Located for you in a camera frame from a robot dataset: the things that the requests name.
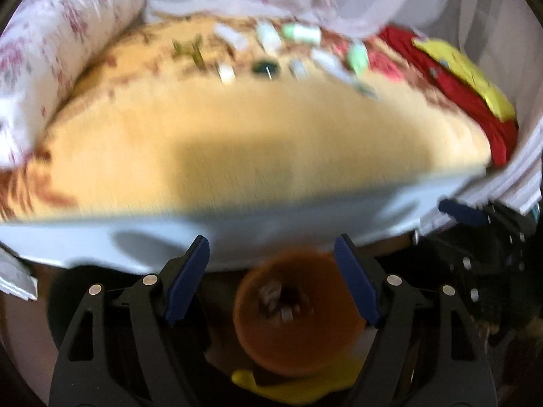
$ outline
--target white pillow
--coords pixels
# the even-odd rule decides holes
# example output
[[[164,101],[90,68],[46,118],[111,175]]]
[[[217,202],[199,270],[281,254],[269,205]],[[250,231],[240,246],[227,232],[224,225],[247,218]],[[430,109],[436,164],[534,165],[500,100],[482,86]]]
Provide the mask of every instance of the white pillow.
[[[145,0],[24,0],[0,37],[0,168],[22,164],[93,56]]]

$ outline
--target yellow object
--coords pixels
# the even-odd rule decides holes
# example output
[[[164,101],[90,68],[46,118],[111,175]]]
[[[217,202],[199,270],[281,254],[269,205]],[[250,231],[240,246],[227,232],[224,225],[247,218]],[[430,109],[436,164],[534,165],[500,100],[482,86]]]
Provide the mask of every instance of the yellow object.
[[[213,34],[220,21],[249,50]],[[4,220],[247,212],[480,170],[479,125],[380,40],[405,75],[360,79],[378,100],[327,75],[310,44],[279,51],[280,76],[252,74],[266,55],[254,19],[194,15],[128,32],[97,57],[25,166],[0,172]],[[175,53],[202,37],[203,63]],[[292,59],[309,78],[296,80]],[[217,63],[230,65],[224,84]]]
[[[456,47],[441,39],[413,39],[413,45],[430,55],[437,62],[447,67],[473,90],[481,95],[488,108],[500,121],[515,119],[515,108],[503,92],[485,77],[467,56]]]
[[[342,359],[314,376],[274,386],[258,386],[251,371],[237,370],[232,374],[232,382],[269,400],[304,405],[314,403],[331,392],[352,387],[362,366],[363,363]]]

